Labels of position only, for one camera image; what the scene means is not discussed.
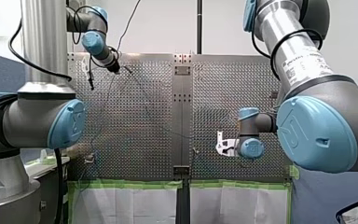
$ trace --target perforated metal panel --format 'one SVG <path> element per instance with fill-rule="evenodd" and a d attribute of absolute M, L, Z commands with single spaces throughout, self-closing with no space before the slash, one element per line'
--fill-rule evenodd
<path fill-rule="evenodd" d="M 81 69 L 84 57 L 87 62 L 88 54 L 69 57 L 73 85 L 88 108 L 72 179 L 172 180 L 177 164 L 192 166 L 195 179 L 288 177 L 289 162 L 273 134 L 262 134 L 266 155 L 260 160 L 227 158 L 214 149 L 217 131 L 236 137 L 240 108 L 273 107 L 270 95 L 279 84 L 263 58 L 193 55 L 183 62 L 177 55 L 123 55 L 121 65 L 133 73 L 93 68 L 96 90 L 91 91 Z M 88 166 L 83 158 L 91 152 L 97 160 Z"/>
<path fill-rule="evenodd" d="M 278 89 L 269 62 L 261 57 L 193 57 L 193 178 L 283 182 L 288 177 L 289 161 L 272 133 L 261 134 L 266 154 L 259 160 L 226 158 L 214 149 L 217 131 L 236 138 L 240 108 L 268 111 L 274 104 L 271 93 Z"/>
<path fill-rule="evenodd" d="M 78 53 L 69 60 L 78 98 L 88 110 L 72 178 L 85 172 L 83 157 L 94 152 L 96 163 L 84 178 L 171 180 L 173 56 L 123 55 L 120 64 L 133 73 L 122 68 L 121 75 L 114 75 L 97 68 L 95 91 L 81 69 L 84 57 L 89 56 Z"/>

